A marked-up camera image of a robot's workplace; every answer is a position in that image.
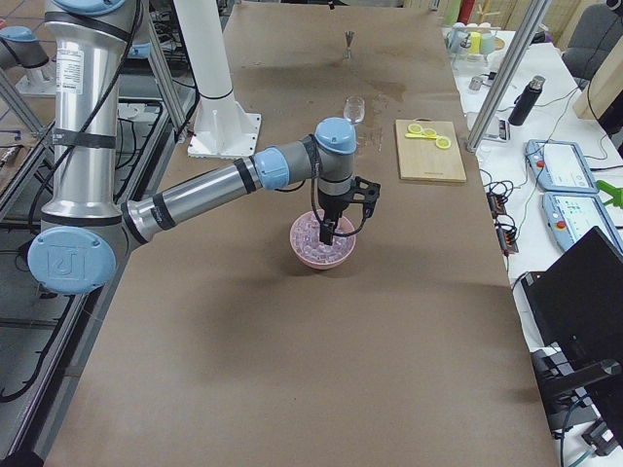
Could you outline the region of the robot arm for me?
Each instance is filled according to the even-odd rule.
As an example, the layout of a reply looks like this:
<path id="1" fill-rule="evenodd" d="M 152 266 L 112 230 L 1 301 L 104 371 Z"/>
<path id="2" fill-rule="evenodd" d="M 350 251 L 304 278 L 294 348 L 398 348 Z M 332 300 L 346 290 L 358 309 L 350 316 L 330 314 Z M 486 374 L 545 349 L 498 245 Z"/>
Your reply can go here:
<path id="1" fill-rule="evenodd" d="M 311 182 L 321 209 L 320 240 L 331 243 L 355 203 L 356 131 L 331 117 L 298 141 L 255 148 L 261 118 L 236 101 L 217 9 L 175 3 L 198 93 L 192 151 L 228 164 L 140 201 L 114 200 L 119 79 L 148 17 L 141 1 L 50 1 L 45 24 L 55 36 L 53 195 L 40 215 L 27 264 L 48 290 L 80 295 L 104 286 L 120 262 L 153 237 L 260 189 Z"/>

